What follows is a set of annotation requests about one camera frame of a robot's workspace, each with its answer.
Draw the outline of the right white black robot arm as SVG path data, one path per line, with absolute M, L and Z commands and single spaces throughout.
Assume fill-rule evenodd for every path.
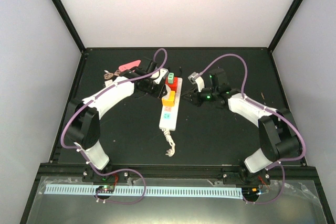
M 239 89 L 233 89 L 224 69 L 211 70 L 209 78 L 211 86 L 206 87 L 201 75 L 193 72 L 188 77 L 193 88 L 182 97 L 195 106 L 201 106 L 204 102 L 216 102 L 257 126 L 260 147 L 246 157 L 238 169 L 238 176 L 243 184 L 254 183 L 263 169 L 303 151 L 289 110 L 267 107 L 250 99 Z

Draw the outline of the white long power strip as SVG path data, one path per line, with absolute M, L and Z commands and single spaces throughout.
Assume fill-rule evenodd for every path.
M 180 104 L 181 98 L 181 89 L 182 89 L 183 79 L 178 78 L 178 86 L 175 95 L 175 105 L 174 107 L 166 107 L 162 105 L 162 112 L 160 116 L 159 128 L 161 130 L 170 130 L 175 131 L 177 125 L 177 116 L 178 116 L 178 108 Z

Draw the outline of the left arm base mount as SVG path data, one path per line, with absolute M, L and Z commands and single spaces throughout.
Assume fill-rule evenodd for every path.
M 82 182 L 93 183 L 94 185 L 125 183 L 127 179 L 128 172 L 119 172 L 108 176 L 101 176 L 98 175 L 89 165 L 84 168 L 82 176 Z

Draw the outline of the white USB charger plug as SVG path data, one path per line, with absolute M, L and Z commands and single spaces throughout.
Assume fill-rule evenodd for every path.
M 104 82 L 104 86 L 105 87 L 109 87 L 110 85 L 112 85 L 113 84 L 113 80 L 108 80 L 108 81 L 105 81 Z

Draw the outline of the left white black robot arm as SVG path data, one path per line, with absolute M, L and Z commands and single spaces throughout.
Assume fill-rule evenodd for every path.
M 82 100 L 69 102 L 68 120 L 60 137 L 64 148 L 74 148 L 83 153 L 94 175 L 102 182 L 113 174 L 109 156 L 100 144 L 100 120 L 115 105 L 136 91 L 162 98 L 167 94 L 165 79 L 169 71 L 158 68 L 153 60 L 121 71 L 113 83 L 98 93 Z

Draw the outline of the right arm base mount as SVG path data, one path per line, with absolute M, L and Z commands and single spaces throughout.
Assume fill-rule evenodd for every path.
M 227 166 L 222 168 L 222 179 L 227 184 L 235 185 L 261 185 L 263 182 L 266 185 L 270 184 L 269 178 L 266 177 L 265 170 L 260 170 L 256 173 L 251 173 L 246 167 Z

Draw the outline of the pink triangular power strip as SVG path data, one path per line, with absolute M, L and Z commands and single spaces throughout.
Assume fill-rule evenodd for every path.
M 118 69 L 121 72 L 123 72 L 123 71 L 126 71 L 126 70 L 130 70 L 133 67 L 138 67 L 140 63 L 141 63 L 141 60 L 135 60 L 135 61 L 132 61 L 132 62 L 125 63 L 123 65 L 120 65 L 118 67 Z

